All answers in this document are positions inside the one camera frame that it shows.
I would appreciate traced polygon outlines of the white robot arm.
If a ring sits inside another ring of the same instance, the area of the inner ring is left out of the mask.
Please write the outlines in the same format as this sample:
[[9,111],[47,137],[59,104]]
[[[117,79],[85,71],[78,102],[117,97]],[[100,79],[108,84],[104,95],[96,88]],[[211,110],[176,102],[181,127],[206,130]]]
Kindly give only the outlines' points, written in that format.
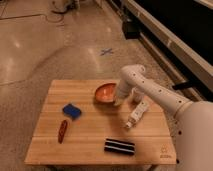
[[120,103],[138,88],[178,122],[176,171],[213,171],[213,102],[192,101],[144,76],[143,65],[127,65],[120,70],[115,99]]

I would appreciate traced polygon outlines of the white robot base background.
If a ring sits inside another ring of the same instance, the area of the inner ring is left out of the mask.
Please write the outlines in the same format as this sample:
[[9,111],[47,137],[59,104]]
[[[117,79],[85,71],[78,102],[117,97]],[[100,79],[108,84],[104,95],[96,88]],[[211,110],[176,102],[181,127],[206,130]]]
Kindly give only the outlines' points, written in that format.
[[51,0],[52,12],[56,14],[65,14],[71,9],[80,8],[80,0]]

